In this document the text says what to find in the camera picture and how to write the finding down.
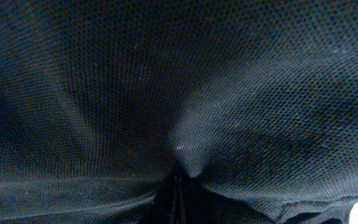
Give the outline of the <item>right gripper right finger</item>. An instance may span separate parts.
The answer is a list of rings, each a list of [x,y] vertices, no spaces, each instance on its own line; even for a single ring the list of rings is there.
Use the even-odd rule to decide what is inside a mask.
[[[186,175],[178,177],[189,223],[271,224],[273,221],[245,203],[211,192]]]

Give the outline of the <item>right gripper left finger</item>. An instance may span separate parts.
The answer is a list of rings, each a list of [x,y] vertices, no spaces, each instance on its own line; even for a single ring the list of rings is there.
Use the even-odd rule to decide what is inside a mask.
[[[152,200],[151,209],[138,224],[178,223],[178,174],[170,174],[162,183]]]

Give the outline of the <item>black Sydrogen t-shirt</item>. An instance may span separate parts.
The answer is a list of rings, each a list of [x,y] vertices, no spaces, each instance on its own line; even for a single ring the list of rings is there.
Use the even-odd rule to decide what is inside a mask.
[[[0,1],[0,223],[138,223],[174,172],[348,223],[358,1]]]

